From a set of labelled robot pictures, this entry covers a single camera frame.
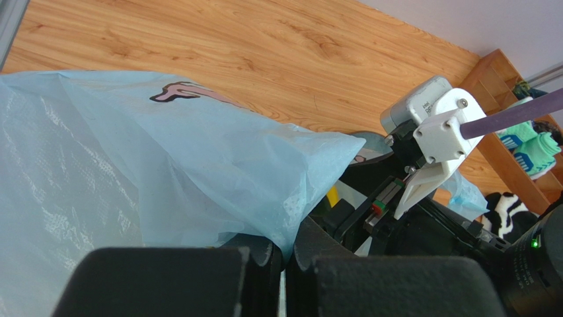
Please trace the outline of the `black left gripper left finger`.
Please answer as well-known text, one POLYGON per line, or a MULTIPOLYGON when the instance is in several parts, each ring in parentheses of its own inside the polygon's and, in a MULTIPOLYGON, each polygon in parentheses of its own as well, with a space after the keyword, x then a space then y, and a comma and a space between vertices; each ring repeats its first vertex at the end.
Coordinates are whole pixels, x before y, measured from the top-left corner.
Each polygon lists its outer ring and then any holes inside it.
POLYGON ((73 272, 54 316, 275 316, 282 253, 238 234, 219 248, 101 248, 73 272))

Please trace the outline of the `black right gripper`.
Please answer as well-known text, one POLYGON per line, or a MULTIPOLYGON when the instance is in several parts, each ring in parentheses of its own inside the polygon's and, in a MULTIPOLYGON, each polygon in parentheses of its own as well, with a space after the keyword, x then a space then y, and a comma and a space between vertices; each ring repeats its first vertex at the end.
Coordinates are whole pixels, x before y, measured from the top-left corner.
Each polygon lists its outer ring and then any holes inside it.
POLYGON ((349 251, 358 250, 371 237, 371 255, 465 256, 485 268, 503 267, 513 254, 509 242, 436 203, 428 194, 395 218, 407 182, 414 178, 404 168, 416 168, 417 175, 422 172, 415 129, 413 120, 400 124, 390 134, 391 153, 352 164, 340 177, 366 196, 359 207, 343 198, 330 206, 324 199, 311 213, 312 219, 349 251))

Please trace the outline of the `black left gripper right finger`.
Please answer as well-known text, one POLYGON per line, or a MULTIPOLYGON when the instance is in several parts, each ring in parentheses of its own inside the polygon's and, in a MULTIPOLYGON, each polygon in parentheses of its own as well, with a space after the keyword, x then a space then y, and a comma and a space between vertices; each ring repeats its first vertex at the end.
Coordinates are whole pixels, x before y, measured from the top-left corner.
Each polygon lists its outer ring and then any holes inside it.
POLYGON ((504 316, 484 270, 462 257, 359 257, 311 219, 285 270, 288 316, 504 316))

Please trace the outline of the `light blue printed plastic bag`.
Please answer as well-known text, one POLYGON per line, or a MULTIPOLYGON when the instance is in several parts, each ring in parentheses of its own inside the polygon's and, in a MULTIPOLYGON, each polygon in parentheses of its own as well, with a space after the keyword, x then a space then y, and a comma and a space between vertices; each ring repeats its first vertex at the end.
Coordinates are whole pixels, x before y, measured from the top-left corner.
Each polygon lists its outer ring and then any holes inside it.
POLYGON ((52 313, 99 248, 218 247, 249 234, 288 256, 364 143, 177 75, 2 75, 1 315, 52 313))

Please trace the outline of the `yellow lemon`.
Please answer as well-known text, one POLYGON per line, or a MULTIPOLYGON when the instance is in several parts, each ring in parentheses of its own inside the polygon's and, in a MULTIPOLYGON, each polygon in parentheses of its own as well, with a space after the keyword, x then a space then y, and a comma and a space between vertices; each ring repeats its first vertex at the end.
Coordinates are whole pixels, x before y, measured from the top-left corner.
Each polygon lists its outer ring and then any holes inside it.
POLYGON ((332 186, 330 190, 326 194, 326 198, 330 207, 334 207, 340 200, 340 196, 338 195, 338 190, 336 186, 332 186))

